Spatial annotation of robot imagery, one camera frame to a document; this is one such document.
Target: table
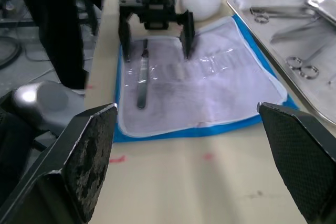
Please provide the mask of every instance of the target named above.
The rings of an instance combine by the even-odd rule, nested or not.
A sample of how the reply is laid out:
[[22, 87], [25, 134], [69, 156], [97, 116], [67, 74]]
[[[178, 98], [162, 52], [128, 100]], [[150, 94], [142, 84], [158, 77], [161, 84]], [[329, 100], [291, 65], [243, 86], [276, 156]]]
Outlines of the table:
[[[208, 22], [231, 14], [223, 0], [221, 13]], [[113, 101], [118, 17], [118, 0], [105, 0], [86, 93], [88, 108]], [[148, 33], [135, 18], [130, 24], [134, 35]], [[172, 26], [156, 33], [177, 35], [179, 29]], [[105, 223], [306, 222], [282, 182], [264, 128], [258, 124], [212, 137], [114, 144], [90, 221]]]

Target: clear plastic bag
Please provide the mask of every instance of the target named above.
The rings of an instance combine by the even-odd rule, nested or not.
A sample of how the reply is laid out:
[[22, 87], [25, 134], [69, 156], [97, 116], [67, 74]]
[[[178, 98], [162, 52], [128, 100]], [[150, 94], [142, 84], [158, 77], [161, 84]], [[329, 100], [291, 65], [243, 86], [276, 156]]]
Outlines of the clear plastic bag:
[[177, 38], [149, 38], [149, 83], [144, 110], [137, 108], [143, 41], [123, 62], [119, 127], [145, 137], [191, 127], [232, 123], [257, 114], [258, 102], [282, 103], [286, 90], [255, 58], [235, 22], [226, 18], [195, 38], [185, 60]]

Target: surgical scissors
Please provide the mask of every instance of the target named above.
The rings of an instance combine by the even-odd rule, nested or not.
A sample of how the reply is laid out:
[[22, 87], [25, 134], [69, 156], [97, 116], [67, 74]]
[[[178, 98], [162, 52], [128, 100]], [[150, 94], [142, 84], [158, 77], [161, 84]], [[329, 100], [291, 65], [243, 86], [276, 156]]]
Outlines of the surgical scissors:
[[299, 70], [299, 73], [302, 77], [312, 80], [315, 79], [320, 71], [317, 67], [313, 65], [305, 65], [307, 62], [311, 62], [314, 58], [321, 55], [321, 52], [325, 49], [326, 46], [330, 45], [334, 40], [330, 40], [324, 43], [321, 47], [319, 47], [314, 53], [312, 53], [307, 59], [303, 60], [296, 56], [289, 56], [286, 58], [286, 64], [292, 70]]
[[316, 12], [305, 6], [252, 6], [250, 12], [261, 24], [270, 18], [316, 18]]

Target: scissor handle ring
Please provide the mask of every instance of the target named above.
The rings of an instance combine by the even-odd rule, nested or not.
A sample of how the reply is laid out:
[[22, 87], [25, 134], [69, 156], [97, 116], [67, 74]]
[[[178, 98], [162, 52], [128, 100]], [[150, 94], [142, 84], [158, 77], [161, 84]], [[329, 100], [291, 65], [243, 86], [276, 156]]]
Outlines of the scissor handle ring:
[[[304, 72], [305, 69], [309, 69], [309, 70], [312, 70], [314, 72], [314, 75], [310, 76], [308, 74], [306, 74]], [[320, 70], [317, 68], [317, 67], [314, 67], [312, 65], [309, 65], [309, 66], [306, 66], [306, 67], [303, 67], [300, 69], [300, 75], [308, 80], [313, 80], [313, 79], [316, 79], [317, 76], [319, 76], [320, 74]]]
[[299, 58], [299, 57], [295, 57], [295, 56], [289, 56], [286, 59], [286, 65], [291, 69], [291, 70], [300, 70], [302, 65], [303, 65], [303, 61]]

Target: metal tray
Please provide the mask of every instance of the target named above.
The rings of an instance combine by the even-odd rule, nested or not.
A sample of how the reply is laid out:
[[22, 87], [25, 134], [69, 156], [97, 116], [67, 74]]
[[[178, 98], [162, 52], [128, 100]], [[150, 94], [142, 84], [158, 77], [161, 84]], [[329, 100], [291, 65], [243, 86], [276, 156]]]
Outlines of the metal tray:
[[[227, 0], [227, 4], [245, 23], [263, 53], [302, 102], [336, 125], [336, 0]], [[311, 19], [270, 18], [267, 23], [261, 24], [255, 21], [255, 14], [250, 11], [253, 6], [305, 6], [321, 18], [312, 29], [274, 43], [271, 37], [277, 31], [307, 24]], [[331, 41], [329, 46], [309, 62], [319, 69], [316, 79], [305, 79], [299, 71], [286, 64], [289, 56], [303, 60], [309, 58], [326, 41]]]

